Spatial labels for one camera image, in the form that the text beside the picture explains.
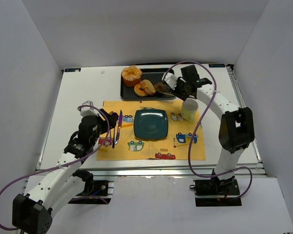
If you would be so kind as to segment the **brown chocolate muffin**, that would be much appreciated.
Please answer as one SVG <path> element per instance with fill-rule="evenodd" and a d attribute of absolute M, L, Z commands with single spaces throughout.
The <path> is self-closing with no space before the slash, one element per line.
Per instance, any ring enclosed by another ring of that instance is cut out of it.
<path fill-rule="evenodd" d="M 161 83 L 161 82 L 155 84 L 155 85 L 154 85 L 154 88 L 155 88 L 155 91 L 156 91 L 157 93 L 159 93 L 159 94 L 163 94 L 163 95 L 164 95 L 164 94 L 166 93 L 166 91 L 167 91 L 167 87 L 166 87 L 163 83 Z"/>

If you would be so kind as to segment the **metal tongs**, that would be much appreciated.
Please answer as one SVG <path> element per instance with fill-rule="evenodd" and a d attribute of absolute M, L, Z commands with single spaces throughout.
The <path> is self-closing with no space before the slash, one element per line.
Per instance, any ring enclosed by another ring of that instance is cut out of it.
<path fill-rule="evenodd" d="M 186 93 L 184 91 L 174 91 L 174 90 L 171 90 L 169 88 L 169 86 L 167 86 L 166 84 L 164 84 L 166 87 L 167 87 L 167 91 L 165 93 L 165 95 L 167 96 L 175 96 L 179 99 L 182 99 L 182 100 L 186 100 L 187 98 L 195 98 L 195 96 L 193 94 L 189 94 L 189 93 Z"/>

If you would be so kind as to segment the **orange swirl bun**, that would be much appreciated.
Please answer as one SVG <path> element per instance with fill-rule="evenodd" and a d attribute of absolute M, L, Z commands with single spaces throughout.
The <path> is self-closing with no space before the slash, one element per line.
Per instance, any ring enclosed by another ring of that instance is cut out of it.
<path fill-rule="evenodd" d="M 136 66 L 129 66 L 122 70 L 122 78 L 125 86 L 134 87 L 142 80 L 142 70 Z"/>

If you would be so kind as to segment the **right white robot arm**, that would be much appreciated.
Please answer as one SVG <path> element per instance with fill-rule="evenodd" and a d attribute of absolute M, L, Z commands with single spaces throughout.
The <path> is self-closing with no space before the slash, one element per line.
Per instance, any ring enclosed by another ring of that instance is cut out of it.
<path fill-rule="evenodd" d="M 196 70 L 197 62 L 181 68 L 182 76 L 166 72 L 162 80 L 171 88 L 172 93 L 186 100 L 189 97 L 194 101 L 206 104 L 194 132 L 198 130 L 208 110 L 211 110 L 220 121 L 218 140 L 221 152 L 217 165 L 209 175 L 221 186 L 231 183 L 235 178 L 238 160 L 244 150 L 254 141 L 254 124 L 252 110 L 241 108 L 227 100 L 219 91 L 214 75 L 204 65 L 210 78 L 200 78 Z"/>

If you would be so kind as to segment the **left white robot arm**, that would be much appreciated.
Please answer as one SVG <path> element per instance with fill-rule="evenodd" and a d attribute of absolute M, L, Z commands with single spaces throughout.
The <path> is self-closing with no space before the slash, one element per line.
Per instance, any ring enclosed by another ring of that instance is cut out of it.
<path fill-rule="evenodd" d="M 100 135 L 117 125 L 118 114 L 89 106 L 80 108 L 82 120 L 55 169 L 25 195 L 17 195 L 12 205 L 12 224 L 27 234 L 45 234 L 53 218 L 70 200 L 93 182 L 93 174 L 80 169 L 86 156 L 94 152 Z"/>

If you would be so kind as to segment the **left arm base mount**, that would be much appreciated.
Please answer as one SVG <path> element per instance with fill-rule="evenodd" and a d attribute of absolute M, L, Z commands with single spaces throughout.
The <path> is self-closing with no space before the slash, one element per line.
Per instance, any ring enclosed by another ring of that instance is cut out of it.
<path fill-rule="evenodd" d="M 110 203 L 114 182 L 109 180 L 94 180 L 85 185 L 83 192 L 69 201 L 69 204 L 107 205 Z"/>

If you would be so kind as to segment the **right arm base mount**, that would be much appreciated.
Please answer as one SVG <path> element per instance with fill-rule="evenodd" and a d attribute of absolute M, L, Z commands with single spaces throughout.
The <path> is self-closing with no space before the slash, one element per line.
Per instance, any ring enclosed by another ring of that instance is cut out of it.
<path fill-rule="evenodd" d="M 207 179 L 195 180 L 189 186 L 194 191 L 196 207 L 236 207 L 242 206 L 240 190 L 237 180 L 231 184 L 221 186 L 219 190 Z"/>

